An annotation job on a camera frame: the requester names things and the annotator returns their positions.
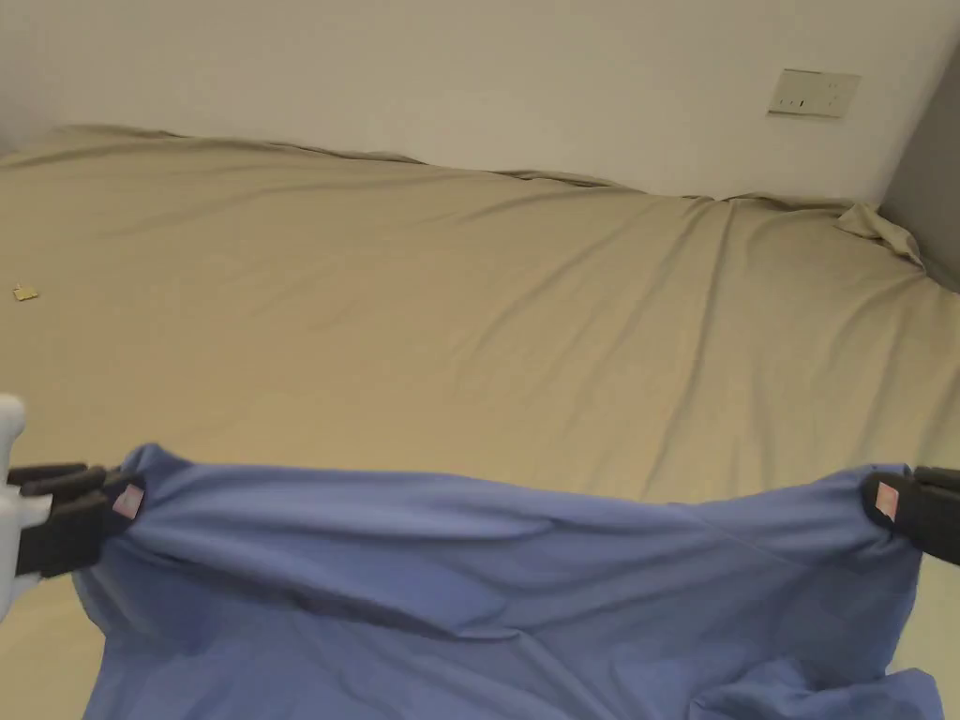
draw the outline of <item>white wall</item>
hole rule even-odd
[[[0,145],[103,121],[878,199],[958,30],[957,0],[0,0]],[[864,75],[848,118],[766,117],[783,67]]]

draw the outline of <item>pink tag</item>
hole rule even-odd
[[[143,491],[136,485],[128,485],[127,489],[114,501],[113,511],[133,520],[140,511],[141,502],[143,502]]]
[[[876,508],[891,520],[897,519],[897,504],[900,493],[889,485],[880,483],[876,488]]]

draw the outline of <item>fabric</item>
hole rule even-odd
[[[654,503],[960,468],[960,298],[848,204],[519,175],[115,128],[3,158],[0,292],[40,293],[0,296],[14,461],[156,441]],[[960,572],[922,575],[895,664],[960,717]],[[78,717],[100,652],[42,584],[0,626],[5,709]]]
[[[193,465],[77,574],[88,720],[935,720],[885,675],[920,553],[866,469],[700,506],[461,477]]]

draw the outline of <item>bed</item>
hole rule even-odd
[[[0,302],[14,460],[155,441],[655,503],[960,467],[960,297],[913,255],[862,205],[65,128],[0,160],[0,286],[39,292]],[[898,658],[948,716],[958,592],[925,563]],[[0,627],[5,709],[80,716],[99,652],[42,585]]]

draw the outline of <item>small paper scrap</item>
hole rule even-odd
[[[38,293],[30,285],[20,285],[17,283],[16,287],[13,288],[13,296],[16,298],[17,302],[23,302],[24,300],[39,298],[40,293]]]

